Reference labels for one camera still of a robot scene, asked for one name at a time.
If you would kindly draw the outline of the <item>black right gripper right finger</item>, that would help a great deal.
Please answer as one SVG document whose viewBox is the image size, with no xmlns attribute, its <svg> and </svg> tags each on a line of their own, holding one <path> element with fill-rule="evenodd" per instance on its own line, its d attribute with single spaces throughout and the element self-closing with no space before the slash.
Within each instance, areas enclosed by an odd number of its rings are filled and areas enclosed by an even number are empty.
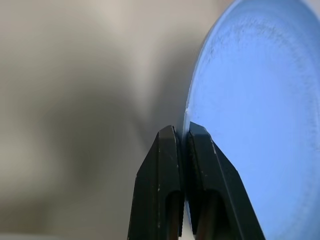
<svg viewBox="0 0 320 240">
<path fill-rule="evenodd" d="M 185 187 L 189 219 L 197 240 L 263 240 L 241 177 L 201 125 L 185 136 Z"/>
</svg>

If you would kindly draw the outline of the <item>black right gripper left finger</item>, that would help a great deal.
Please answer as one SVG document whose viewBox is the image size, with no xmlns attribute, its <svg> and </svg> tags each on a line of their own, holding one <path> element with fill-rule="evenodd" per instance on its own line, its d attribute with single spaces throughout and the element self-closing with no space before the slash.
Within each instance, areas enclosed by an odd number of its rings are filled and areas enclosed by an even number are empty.
<svg viewBox="0 0 320 240">
<path fill-rule="evenodd" d="M 184 201 L 180 143 L 168 125 L 157 133 L 136 174 L 127 239 L 177 240 Z"/>
</svg>

